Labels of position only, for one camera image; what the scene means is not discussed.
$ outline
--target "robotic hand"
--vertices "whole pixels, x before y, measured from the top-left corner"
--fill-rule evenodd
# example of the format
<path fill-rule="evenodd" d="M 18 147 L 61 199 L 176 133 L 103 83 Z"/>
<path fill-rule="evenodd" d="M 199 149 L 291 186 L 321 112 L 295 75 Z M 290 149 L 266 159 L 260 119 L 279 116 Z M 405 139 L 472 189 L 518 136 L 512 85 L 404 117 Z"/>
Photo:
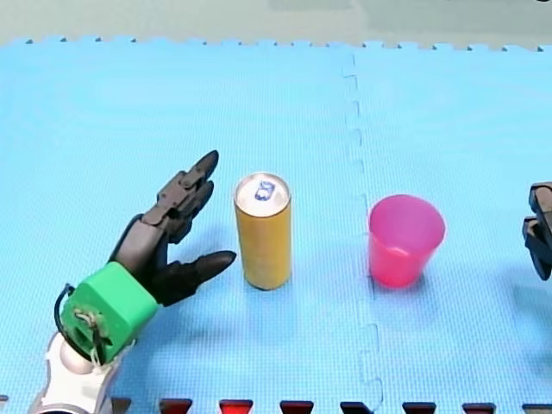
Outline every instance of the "robotic hand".
<path fill-rule="evenodd" d="M 168 245 L 182 241 L 210 199 L 217 163 L 212 151 L 177 173 L 157 203 L 130 221 L 107 265 L 76 288 L 66 285 L 54 306 L 58 332 L 46 354 L 47 384 L 28 414 L 112 414 L 109 389 L 122 358 L 159 305 L 192 296 L 232 264 L 231 251 L 167 264 Z"/>
<path fill-rule="evenodd" d="M 529 205 L 535 213 L 524 220 L 525 246 L 542 280 L 552 273 L 552 182 L 531 186 Z"/>

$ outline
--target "can lid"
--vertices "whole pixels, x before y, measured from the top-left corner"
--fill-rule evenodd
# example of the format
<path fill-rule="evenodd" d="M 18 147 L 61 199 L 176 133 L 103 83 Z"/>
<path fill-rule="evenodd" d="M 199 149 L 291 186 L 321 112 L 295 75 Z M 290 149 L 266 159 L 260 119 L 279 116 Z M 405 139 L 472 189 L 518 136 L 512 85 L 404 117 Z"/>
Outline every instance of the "can lid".
<path fill-rule="evenodd" d="M 270 217 L 289 203 L 290 191 L 283 179 L 268 172 L 248 175 L 235 189 L 234 201 L 246 214 Z"/>

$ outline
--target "yellow can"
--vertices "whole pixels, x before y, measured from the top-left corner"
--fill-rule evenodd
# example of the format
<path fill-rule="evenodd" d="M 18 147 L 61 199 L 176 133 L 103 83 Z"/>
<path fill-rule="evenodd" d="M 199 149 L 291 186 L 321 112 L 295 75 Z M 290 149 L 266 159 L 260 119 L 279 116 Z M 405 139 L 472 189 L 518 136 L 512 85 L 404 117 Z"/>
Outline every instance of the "yellow can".
<path fill-rule="evenodd" d="M 256 172 L 234 193 L 235 219 L 245 279 L 262 290 L 282 286 L 292 274 L 292 195 L 283 179 Z"/>

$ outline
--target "gray wall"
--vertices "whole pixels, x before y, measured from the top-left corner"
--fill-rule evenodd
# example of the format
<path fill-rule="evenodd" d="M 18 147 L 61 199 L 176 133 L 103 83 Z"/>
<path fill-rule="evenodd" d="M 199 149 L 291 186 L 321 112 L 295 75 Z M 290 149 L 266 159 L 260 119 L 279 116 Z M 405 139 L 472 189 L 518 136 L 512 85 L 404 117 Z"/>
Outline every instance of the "gray wall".
<path fill-rule="evenodd" d="M 552 44 L 552 1 L 538 0 L 0 0 L 0 42 L 63 35 Z"/>

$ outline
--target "pink plastic cup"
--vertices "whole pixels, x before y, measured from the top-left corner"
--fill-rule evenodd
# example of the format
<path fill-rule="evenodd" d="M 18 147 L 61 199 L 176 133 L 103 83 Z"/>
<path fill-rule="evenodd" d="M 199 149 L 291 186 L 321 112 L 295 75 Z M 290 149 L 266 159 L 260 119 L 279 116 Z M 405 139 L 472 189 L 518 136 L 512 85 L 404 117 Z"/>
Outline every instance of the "pink plastic cup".
<path fill-rule="evenodd" d="M 385 287 L 416 283 L 445 236 L 437 209 L 413 196 L 399 194 L 380 200 L 368 218 L 368 269 Z"/>

